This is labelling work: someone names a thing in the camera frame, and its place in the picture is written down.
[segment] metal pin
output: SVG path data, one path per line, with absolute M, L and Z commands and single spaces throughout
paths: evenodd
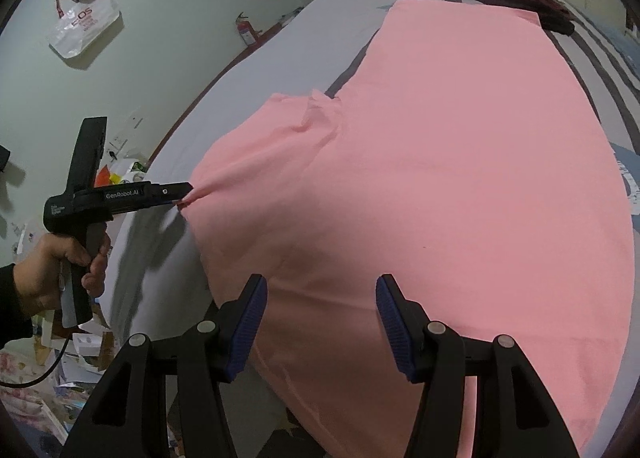
M 498 344 L 503 348 L 513 348 L 516 342 L 510 335 L 498 335 Z
M 216 324 L 213 321 L 200 321 L 198 323 L 198 332 L 209 333 L 216 329 Z
M 142 346 L 146 341 L 146 335 L 143 333 L 136 333 L 129 337 L 129 344 L 131 346 Z
M 427 330 L 429 330 L 433 334 L 442 335 L 444 334 L 444 332 L 446 332 L 447 327 L 444 326 L 444 324 L 441 323 L 440 321 L 431 321 L 427 325 Z

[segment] black sleeve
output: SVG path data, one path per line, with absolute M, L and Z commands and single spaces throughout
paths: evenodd
M 14 266 L 0 268 L 0 348 L 7 341 L 31 337 L 31 319 L 25 321 L 15 292 Z

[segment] red fire extinguisher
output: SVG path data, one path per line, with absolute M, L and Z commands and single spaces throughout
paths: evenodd
M 260 31 L 256 31 L 252 27 L 251 23 L 249 23 L 249 18 L 244 16 L 244 13 L 240 13 L 236 18 L 236 27 L 247 47 L 253 47 L 257 44 L 260 39 Z

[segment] hand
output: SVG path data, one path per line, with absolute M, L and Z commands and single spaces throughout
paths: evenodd
M 60 261 L 68 260 L 89 272 L 82 276 L 82 286 L 92 297 L 104 292 L 104 274 L 111 240 L 105 233 L 98 255 L 91 261 L 88 252 L 71 236 L 45 234 L 33 252 L 14 266 L 15 290 L 24 318 L 43 310 L 60 308 Z

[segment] mattress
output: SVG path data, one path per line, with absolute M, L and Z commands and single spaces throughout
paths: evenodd
M 316 89 L 335 95 L 357 70 L 370 39 L 395 1 L 313 1 L 282 32 L 211 88 L 160 151 L 148 178 L 188 180 L 210 145 L 251 116 L 273 93 L 308 95 Z M 474 0 L 448 1 L 479 4 Z M 587 16 L 567 6 L 576 15 L 576 32 L 571 37 L 549 32 L 548 37 L 590 99 L 618 156 L 630 201 L 640 200 L 634 176 L 640 178 L 640 171 L 630 162 L 636 157 L 640 161 L 640 82 Z M 634 236 L 640 242 L 640 234 L 635 231 Z M 640 243 L 636 243 L 636 264 L 638 261 Z M 177 210 L 159 207 L 127 215 L 114 244 L 101 300 L 116 335 L 121 340 L 137 332 L 153 340 L 175 336 L 197 323 L 209 302 L 193 237 Z M 630 416 L 634 407 L 630 399 L 640 375 L 639 350 L 640 300 L 636 294 L 616 385 L 583 457 L 603 456 L 614 432 L 622 430 L 619 426 L 625 410 L 625 416 Z M 283 425 L 284 406 L 252 369 L 221 389 L 239 457 L 258 456 L 273 430 Z M 309 452 L 303 456 L 315 458 L 317 453 L 319 458 L 324 454 L 318 448 Z

